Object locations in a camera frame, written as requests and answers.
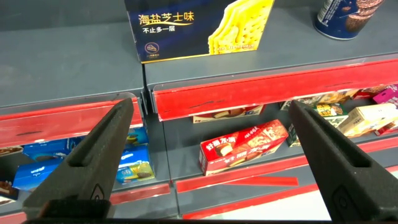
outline cookie package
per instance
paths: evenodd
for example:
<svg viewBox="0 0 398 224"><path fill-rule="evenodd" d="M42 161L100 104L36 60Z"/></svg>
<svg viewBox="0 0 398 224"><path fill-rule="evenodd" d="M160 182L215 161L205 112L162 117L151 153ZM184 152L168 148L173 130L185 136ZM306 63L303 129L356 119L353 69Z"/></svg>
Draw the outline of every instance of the cookie package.
<svg viewBox="0 0 398 224"><path fill-rule="evenodd" d="M124 2L139 60L148 63L257 50L274 0Z"/></svg>
<svg viewBox="0 0 398 224"><path fill-rule="evenodd" d="M279 120L200 143L199 162L205 175L219 173L276 152L288 134Z"/></svg>

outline blue snack box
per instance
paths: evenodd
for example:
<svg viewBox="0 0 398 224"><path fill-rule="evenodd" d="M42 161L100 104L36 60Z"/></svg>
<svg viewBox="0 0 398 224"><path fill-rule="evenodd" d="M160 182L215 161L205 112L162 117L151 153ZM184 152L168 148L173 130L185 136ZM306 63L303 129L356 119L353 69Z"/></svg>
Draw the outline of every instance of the blue snack box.
<svg viewBox="0 0 398 224"><path fill-rule="evenodd" d="M24 146L23 153L37 162L65 158L82 139L83 137L76 137L28 144Z"/></svg>
<svg viewBox="0 0 398 224"><path fill-rule="evenodd" d="M13 187L30 190L38 187L63 161L61 158L36 162L18 167Z"/></svg>
<svg viewBox="0 0 398 224"><path fill-rule="evenodd" d="M127 135L126 144L138 146L140 144L148 143L148 135L145 127L132 128Z"/></svg>
<svg viewBox="0 0 398 224"><path fill-rule="evenodd" d="M146 145L127 148L122 153L116 180L122 184L154 178L148 147Z"/></svg>

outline dark blue can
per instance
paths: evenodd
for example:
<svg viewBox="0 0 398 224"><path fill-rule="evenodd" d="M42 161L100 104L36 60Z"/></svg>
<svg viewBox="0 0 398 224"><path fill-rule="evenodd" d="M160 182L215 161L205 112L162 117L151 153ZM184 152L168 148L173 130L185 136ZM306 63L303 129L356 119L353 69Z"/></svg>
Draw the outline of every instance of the dark blue can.
<svg viewBox="0 0 398 224"><path fill-rule="evenodd" d="M384 0L326 0L315 19L321 34L337 40L355 38Z"/></svg>

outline red snack box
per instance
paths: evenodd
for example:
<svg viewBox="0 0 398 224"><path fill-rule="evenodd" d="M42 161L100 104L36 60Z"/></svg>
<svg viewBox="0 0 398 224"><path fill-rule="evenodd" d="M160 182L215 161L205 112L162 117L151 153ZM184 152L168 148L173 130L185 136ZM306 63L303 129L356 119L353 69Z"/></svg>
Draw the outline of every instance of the red snack box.
<svg viewBox="0 0 398 224"><path fill-rule="evenodd" d="M199 161L204 175L215 174L275 152L289 136L279 120L200 143Z"/></svg>

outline snack box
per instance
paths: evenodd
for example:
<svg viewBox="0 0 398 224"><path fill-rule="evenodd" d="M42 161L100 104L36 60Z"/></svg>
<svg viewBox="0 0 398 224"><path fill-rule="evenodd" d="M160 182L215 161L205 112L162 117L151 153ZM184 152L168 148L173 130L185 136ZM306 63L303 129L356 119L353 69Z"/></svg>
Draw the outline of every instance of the snack box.
<svg viewBox="0 0 398 224"><path fill-rule="evenodd" d="M222 119L240 118L243 116L259 115L265 106L247 106L243 108L219 111L214 113L202 114L193 117L193 123L203 123L208 121L218 121Z"/></svg>
<svg viewBox="0 0 398 224"><path fill-rule="evenodd" d="M318 104L318 102L321 100L322 97L323 97L323 95L318 95L318 96L303 97L303 98L299 98L299 99L295 99L295 100L297 100L305 105L309 105L310 107L313 107ZM280 109L288 110L291 103L292 103L292 100L281 102Z"/></svg>
<svg viewBox="0 0 398 224"><path fill-rule="evenodd" d="M331 104L319 104L313 108L315 111L319 113L322 117L324 117L331 125L334 127L338 127L345 119L348 118L347 112L344 110L343 106L339 103L331 103ZM287 144L290 147L300 146L300 140L297 136L296 130L293 127L293 124L289 127L289 136L287 138Z"/></svg>
<svg viewBox="0 0 398 224"><path fill-rule="evenodd" d="M23 153L31 159L40 162L49 159L65 158L84 137L61 139L24 146Z"/></svg>
<svg viewBox="0 0 398 224"><path fill-rule="evenodd" d="M125 149L116 174L122 184L154 178L146 145Z"/></svg>
<svg viewBox="0 0 398 224"><path fill-rule="evenodd" d="M129 130L126 144L137 146L140 144L147 144L148 142L148 134L145 127L132 128Z"/></svg>
<svg viewBox="0 0 398 224"><path fill-rule="evenodd" d="M371 87L371 88L365 88L365 89L359 90L357 93L355 93L353 96L353 99L354 100L370 99L370 98L376 96L381 91L385 90L386 88L387 88L387 86L385 86L385 85Z"/></svg>
<svg viewBox="0 0 398 224"><path fill-rule="evenodd" d="M279 120L200 143L200 166L205 175L275 152L288 134Z"/></svg>
<svg viewBox="0 0 398 224"><path fill-rule="evenodd" d="M142 63L257 50L274 0L125 0Z"/></svg>
<svg viewBox="0 0 398 224"><path fill-rule="evenodd" d="M336 91L322 96L318 103L345 103L359 90Z"/></svg>
<svg viewBox="0 0 398 224"><path fill-rule="evenodd" d="M0 148L0 157L22 152L23 149L22 146L2 147Z"/></svg>
<svg viewBox="0 0 398 224"><path fill-rule="evenodd" d="M394 133L394 132L398 132L398 120L395 120L395 121L385 125L384 127L382 127L381 129L378 129L374 133L376 135L380 136L383 134L390 134L390 133Z"/></svg>
<svg viewBox="0 0 398 224"><path fill-rule="evenodd" d="M392 103L360 106L348 113L338 129L347 137L354 138L378 130L398 118L398 110Z"/></svg>
<svg viewBox="0 0 398 224"><path fill-rule="evenodd" d="M398 107L398 85L390 85L385 90L373 97L378 103L393 103Z"/></svg>
<svg viewBox="0 0 398 224"><path fill-rule="evenodd" d="M12 182L7 178L0 177L0 206L18 199L18 189L12 187Z"/></svg>
<svg viewBox="0 0 398 224"><path fill-rule="evenodd" d="M63 161L55 158L42 162L21 165L14 178L13 187L19 190L32 190L38 187Z"/></svg>

